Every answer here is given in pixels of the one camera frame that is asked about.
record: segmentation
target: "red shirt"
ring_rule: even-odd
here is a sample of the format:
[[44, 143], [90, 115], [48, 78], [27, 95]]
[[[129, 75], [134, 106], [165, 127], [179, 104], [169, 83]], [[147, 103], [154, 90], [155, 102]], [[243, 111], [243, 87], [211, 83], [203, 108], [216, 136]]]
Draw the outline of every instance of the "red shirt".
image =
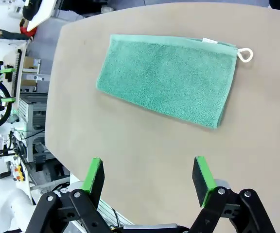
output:
[[29, 32], [27, 31], [27, 29], [28, 29], [27, 27], [20, 27], [21, 34], [25, 34], [25, 35], [31, 37], [31, 36], [34, 36], [37, 31], [37, 28], [34, 28]]

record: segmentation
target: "white tag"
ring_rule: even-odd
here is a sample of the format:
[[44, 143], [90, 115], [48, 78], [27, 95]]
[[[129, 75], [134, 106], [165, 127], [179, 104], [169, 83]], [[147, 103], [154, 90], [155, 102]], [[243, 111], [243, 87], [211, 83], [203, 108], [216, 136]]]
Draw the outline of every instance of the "white tag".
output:
[[215, 41], [215, 40], [210, 40], [210, 39], [207, 39], [207, 38], [203, 38], [202, 40], [203, 42], [207, 42], [207, 43], [213, 43], [213, 44], [218, 44], [218, 41]]

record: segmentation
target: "shoe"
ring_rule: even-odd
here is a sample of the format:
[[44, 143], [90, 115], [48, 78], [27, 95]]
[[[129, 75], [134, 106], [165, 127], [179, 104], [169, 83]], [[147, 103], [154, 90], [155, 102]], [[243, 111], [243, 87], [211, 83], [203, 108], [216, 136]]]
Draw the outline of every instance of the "shoe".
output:
[[109, 6], [102, 6], [101, 7], [101, 14], [108, 13], [114, 11], [114, 8]]
[[271, 5], [269, 5], [267, 8], [270, 8], [270, 9], [272, 9], [272, 7], [271, 7]]

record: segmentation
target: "towel loop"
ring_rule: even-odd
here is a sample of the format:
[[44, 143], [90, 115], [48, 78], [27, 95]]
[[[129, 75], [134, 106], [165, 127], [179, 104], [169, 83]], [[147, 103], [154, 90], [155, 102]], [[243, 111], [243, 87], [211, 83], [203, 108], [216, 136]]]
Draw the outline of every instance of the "towel loop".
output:
[[[241, 54], [241, 52], [245, 52], [245, 51], [250, 53], [250, 56], [247, 59], [244, 59], [242, 54]], [[238, 49], [237, 56], [242, 62], [247, 63], [247, 62], [251, 61], [251, 59], [253, 57], [253, 51], [249, 48]]]

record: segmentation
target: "towel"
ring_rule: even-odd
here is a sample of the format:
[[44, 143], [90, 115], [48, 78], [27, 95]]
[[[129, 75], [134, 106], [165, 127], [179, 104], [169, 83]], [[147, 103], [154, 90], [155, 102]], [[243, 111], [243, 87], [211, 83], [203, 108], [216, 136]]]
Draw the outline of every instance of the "towel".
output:
[[211, 129], [219, 126], [238, 49], [175, 36], [110, 38], [97, 89]]

